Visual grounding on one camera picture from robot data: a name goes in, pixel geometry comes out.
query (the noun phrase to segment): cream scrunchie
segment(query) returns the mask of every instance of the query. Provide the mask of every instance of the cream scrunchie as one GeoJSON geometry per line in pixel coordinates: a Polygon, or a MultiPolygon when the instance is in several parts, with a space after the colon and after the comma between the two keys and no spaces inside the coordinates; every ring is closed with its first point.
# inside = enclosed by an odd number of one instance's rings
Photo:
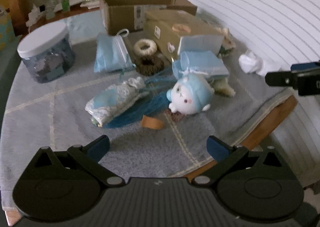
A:
{"type": "Polygon", "coordinates": [[[157,52],[157,45],[153,40],[141,39],[133,46],[134,53],[139,56],[151,56],[157,52]]]}

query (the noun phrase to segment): crumpled white tissue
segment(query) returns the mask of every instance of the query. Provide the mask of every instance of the crumpled white tissue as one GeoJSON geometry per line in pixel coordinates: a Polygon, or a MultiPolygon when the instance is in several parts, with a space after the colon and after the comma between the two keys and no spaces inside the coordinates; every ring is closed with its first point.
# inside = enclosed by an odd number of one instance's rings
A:
{"type": "Polygon", "coordinates": [[[256,72],[260,76],[266,76],[268,72],[281,69],[281,64],[264,60],[256,56],[251,50],[247,50],[245,54],[239,57],[239,65],[246,74],[256,72]]]}

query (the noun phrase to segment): blue face mask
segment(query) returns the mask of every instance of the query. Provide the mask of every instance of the blue face mask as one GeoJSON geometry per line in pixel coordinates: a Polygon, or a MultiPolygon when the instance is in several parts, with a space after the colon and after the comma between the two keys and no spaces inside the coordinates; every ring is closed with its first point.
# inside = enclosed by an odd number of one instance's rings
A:
{"type": "Polygon", "coordinates": [[[134,68],[121,36],[99,33],[94,72],[113,72],[134,68]]]}

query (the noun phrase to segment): black robotic device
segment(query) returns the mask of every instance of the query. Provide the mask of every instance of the black robotic device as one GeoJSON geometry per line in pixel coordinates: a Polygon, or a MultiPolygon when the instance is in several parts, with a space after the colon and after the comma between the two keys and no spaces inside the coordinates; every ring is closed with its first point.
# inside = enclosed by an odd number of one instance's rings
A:
{"type": "Polygon", "coordinates": [[[14,190],[15,227],[316,226],[316,210],[275,151],[230,147],[214,136],[218,164],[194,178],[130,178],[98,164],[107,136],[67,151],[40,148],[14,190]]]}

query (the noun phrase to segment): transparent jar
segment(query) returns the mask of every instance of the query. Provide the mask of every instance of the transparent jar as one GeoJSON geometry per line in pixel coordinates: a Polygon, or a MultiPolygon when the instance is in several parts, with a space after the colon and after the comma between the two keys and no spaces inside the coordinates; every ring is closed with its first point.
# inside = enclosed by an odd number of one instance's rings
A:
{"type": "Polygon", "coordinates": [[[35,81],[50,82],[73,65],[75,54],[68,39],[66,24],[55,22],[36,29],[20,42],[18,53],[35,81]]]}

